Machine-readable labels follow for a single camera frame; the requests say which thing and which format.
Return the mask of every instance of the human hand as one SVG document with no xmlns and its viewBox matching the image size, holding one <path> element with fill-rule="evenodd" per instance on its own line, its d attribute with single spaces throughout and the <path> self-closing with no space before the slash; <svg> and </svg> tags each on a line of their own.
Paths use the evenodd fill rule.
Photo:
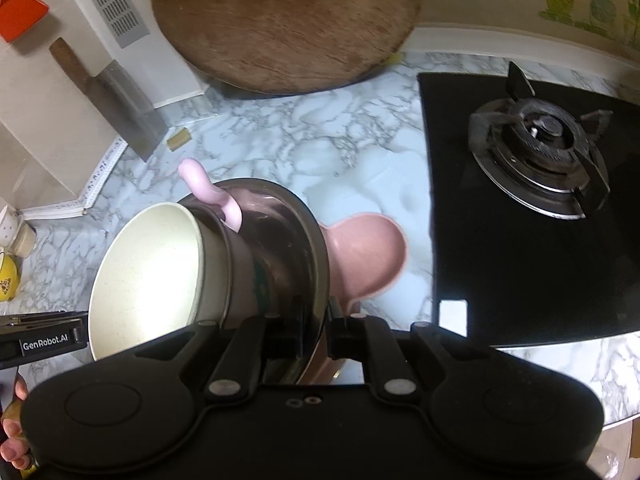
<svg viewBox="0 0 640 480">
<path fill-rule="evenodd" d="M 29 445 L 22 434 L 20 425 L 20 404 L 29 393 L 27 383 L 18 375 L 15 380 L 15 395 L 20 401 L 12 402 L 2 414 L 2 428 L 8 437 L 0 446 L 0 455 L 7 462 L 11 462 L 16 469 L 28 469 L 31 457 L 28 455 Z"/>
</svg>

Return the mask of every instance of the yellow cup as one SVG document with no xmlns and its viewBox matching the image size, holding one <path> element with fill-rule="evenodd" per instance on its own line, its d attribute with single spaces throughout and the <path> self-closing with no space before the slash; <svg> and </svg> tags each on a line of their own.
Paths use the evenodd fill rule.
<svg viewBox="0 0 640 480">
<path fill-rule="evenodd" d="M 14 297 L 19 285 L 20 277 L 15 262 L 5 252 L 0 253 L 0 301 Z"/>
</svg>

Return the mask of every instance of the finger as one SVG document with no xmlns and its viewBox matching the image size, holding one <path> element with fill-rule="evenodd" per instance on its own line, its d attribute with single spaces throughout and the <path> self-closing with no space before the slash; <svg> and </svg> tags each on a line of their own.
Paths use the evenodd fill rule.
<svg viewBox="0 0 640 480">
<path fill-rule="evenodd" d="M 21 456 L 19 459 L 13 460 L 11 464 L 16 469 L 28 469 L 31 465 L 31 457 L 29 455 Z"/>
<path fill-rule="evenodd" d="M 6 433 L 6 436 L 18 436 L 22 433 L 20 422 L 12 418 L 6 418 L 2 421 L 2 429 Z"/>
<path fill-rule="evenodd" d="M 22 455 L 27 454 L 29 446 L 23 438 L 8 438 L 0 446 L 0 455 L 7 462 L 18 460 Z"/>
<path fill-rule="evenodd" d="M 27 383 L 24 381 L 20 374 L 17 374 L 15 377 L 15 394 L 19 399 L 26 399 L 27 395 L 29 395 L 29 389 L 27 388 Z"/>
</svg>

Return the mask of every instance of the black glass stovetop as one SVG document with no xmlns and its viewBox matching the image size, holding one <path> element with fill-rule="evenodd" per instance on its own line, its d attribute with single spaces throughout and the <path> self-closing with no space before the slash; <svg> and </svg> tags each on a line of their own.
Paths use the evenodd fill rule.
<svg viewBox="0 0 640 480">
<path fill-rule="evenodd" d="M 574 117 L 613 111 L 597 142 L 610 195 L 588 219 L 517 203 L 468 148 L 468 117 L 506 97 L 498 76 L 418 76 L 431 167 L 433 320 L 441 300 L 467 302 L 467 334 L 487 345 L 568 342 L 640 330 L 640 107 L 532 82 Z"/>
</svg>

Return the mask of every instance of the kitchen knife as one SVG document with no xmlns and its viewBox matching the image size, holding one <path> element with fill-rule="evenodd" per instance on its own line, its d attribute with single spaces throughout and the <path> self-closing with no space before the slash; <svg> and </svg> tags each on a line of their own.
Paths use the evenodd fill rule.
<svg viewBox="0 0 640 480">
<path fill-rule="evenodd" d="M 142 90 L 117 61 L 92 77 L 63 38 L 49 51 L 66 75 L 145 162 L 164 134 L 166 125 Z"/>
</svg>

